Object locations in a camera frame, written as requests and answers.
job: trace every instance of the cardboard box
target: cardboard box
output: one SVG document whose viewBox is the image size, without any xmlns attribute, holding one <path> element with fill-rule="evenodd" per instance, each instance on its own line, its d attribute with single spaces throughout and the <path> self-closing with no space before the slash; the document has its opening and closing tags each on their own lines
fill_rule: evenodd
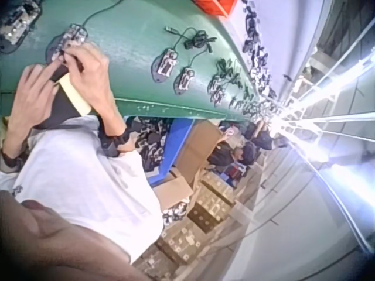
<svg viewBox="0 0 375 281">
<path fill-rule="evenodd" d="M 204 166 L 222 136 L 220 129 L 210 121 L 195 122 L 174 164 L 187 183 L 194 181 L 196 173 Z"/>
<path fill-rule="evenodd" d="M 187 265 L 195 260 L 210 239 L 210 235 L 185 217 L 172 228 L 164 230 L 155 245 L 175 263 Z"/>
<path fill-rule="evenodd" d="M 225 203 L 230 206 L 234 205 L 236 200 L 234 190 L 220 176 L 213 172 L 208 172 L 202 175 L 201 182 Z"/>
<path fill-rule="evenodd" d="M 155 245 L 151 245 L 132 265 L 143 274 L 156 280 L 163 278 L 169 280 L 179 267 Z"/>
<path fill-rule="evenodd" d="M 161 210 L 172 208 L 178 202 L 193 194 L 193 190 L 188 185 L 183 176 L 176 177 L 170 173 L 167 181 L 153 188 L 160 202 Z"/>
<path fill-rule="evenodd" d="M 199 185 L 200 193 L 187 217 L 207 234 L 228 217 L 232 206 L 209 190 L 202 182 Z"/>
</svg>

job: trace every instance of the white shirt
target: white shirt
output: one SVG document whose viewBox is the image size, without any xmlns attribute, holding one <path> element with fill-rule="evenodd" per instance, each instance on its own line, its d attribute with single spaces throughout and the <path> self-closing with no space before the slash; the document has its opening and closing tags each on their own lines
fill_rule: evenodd
<svg viewBox="0 0 375 281">
<path fill-rule="evenodd" d="M 138 152 L 107 158 L 94 116 L 71 119 L 79 129 L 41 132 L 28 139 L 32 152 L 20 173 L 0 173 L 1 189 L 22 186 L 19 202 L 33 199 L 68 222 L 120 246 L 133 263 L 160 236 L 159 201 Z"/>
</svg>

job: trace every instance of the finger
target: finger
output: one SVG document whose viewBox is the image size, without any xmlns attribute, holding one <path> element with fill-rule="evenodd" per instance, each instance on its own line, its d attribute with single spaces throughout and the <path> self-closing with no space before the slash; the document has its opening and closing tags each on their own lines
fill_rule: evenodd
<svg viewBox="0 0 375 281">
<path fill-rule="evenodd" d="M 96 68 L 99 64 L 98 59 L 83 46 L 69 47 L 65 50 L 65 53 L 77 57 L 85 69 Z"/>
<path fill-rule="evenodd" d="M 44 87 L 44 85 L 50 81 L 53 73 L 61 66 L 62 58 L 51 62 L 47 67 L 43 69 L 43 71 L 39 74 L 37 80 L 35 81 L 32 89 L 36 91 L 40 91 Z"/>
<path fill-rule="evenodd" d="M 25 69 L 22 72 L 21 78 L 18 81 L 17 90 L 25 85 L 25 83 L 26 83 L 31 71 L 33 70 L 33 68 L 34 68 L 34 65 L 25 67 Z"/>
<path fill-rule="evenodd" d="M 38 96 L 38 102 L 41 105 L 45 105 L 47 103 L 48 97 L 52 95 L 52 90 L 54 87 L 54 82 L 51 80 L 47 81 L 47 83 L 43 86 Z"/>
<path fill-rule="evenodd" d="M 34 86 L 39 75 L 42 73 L 42 71 L 43 71 L 43 66 L 41 64 L 35 65 L 33 69 L 31 70 L 29 77 L 26 80 L 25 87 L 27 87 L 28 89 L 31 89 Z"/>
<path fill-rule="evenodd" d="M 105 55 L 102 54 L 99 48 L 93 45 L 92 43 L 85 43 L 82 45 L 82 47 L 88 50 L 99 61 L 105 58 Z"/>
<path fill-rule="evenodd" d="M 76 59 L 67 53 L 64 54 L 64 58 L 65 58 L 66 65 L 70 73 L 71 83 L 77 84 L 81 76 L 81 73 L 78 68 Z"/>
<path fill-rule="evenodd" d="M 46 105 L 45 105 L 45 115 L 44 115 L 44 119 L 47 119 L 51 116 L 51 113 L 52 113 L 52 105 L 53 105 L 53 101 L 54 101 L 54 98 L 57 94 L 59 90 L 59 86 L 56 85 L 53 87 L 52 89 L 52 94 L 50 94 L 47 98 L 47 101 L 46 101 Z"/>
</svg>

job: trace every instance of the pile of electronic parts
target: pile of electronic parts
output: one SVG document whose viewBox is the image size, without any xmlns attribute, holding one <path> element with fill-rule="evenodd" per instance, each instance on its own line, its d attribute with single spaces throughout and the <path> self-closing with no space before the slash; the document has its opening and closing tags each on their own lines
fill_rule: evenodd
<svg viewBox="0 0 375 281">
<path fill-rule="evenodd" d="M 175 221 L 181 221 L 188 212 L 190 200 L 186 198 L 163 212 L 164 226 L 167 227 Z"/>
<path fill-rule="evenodd" d="M 172 122 L 172 118 L 129 117 L 126 120 L 148 177 L 159 174 L 165 141 Z"/>
<path fill-rule="evenodd" d="M 242 0 L 244 4 L 244 13 L 247 38 L 242 48 L 243 53 L 249 55 L 249 77 L 254 84 L 258 93 L 268 96 L 269 98 L 276 98 L 275 91 L 270 87 L 271 75 L 267 68 L 268 53 L 265 47 L 261 45 L 259 20 L 255 12 L 254 2 L 250 0 Z"/>
<path fill-rule="evenodd" d="M 0 21 L 0 52 L 12 53 L 28 34 L 42 13 L 37 1 L 25 0 L 21 5 L 2 15 Z"/>
</svg>

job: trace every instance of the stacked cardboard boxes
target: stacked cardboard boxes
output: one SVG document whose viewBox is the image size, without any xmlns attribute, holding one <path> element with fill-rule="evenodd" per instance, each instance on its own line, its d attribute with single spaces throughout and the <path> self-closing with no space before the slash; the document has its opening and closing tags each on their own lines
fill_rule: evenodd
<svg viewBox="0 0 375 281">
<path fill-rule="evenodd" d="M 146 252 L 138 258 L 133 266 L 147 276 L 156 280 L 169 279 L 179 267 L 170 260 L 155 245 L 151 245 Z"/>
<path fill-rule="evenodd" d="M 234 205 L 233 189 L 214 173 L 203 176 L 200 193 L 188 217 L 206 234 L 223 222 Z"/>
<path fill-rule="evenodd" d="M 180 223 L 162 232 L 155 245 L 179 265 L 191 263 L 203 250 L 210 237 L 194 222 L 184 218 Z"/>
</svg>

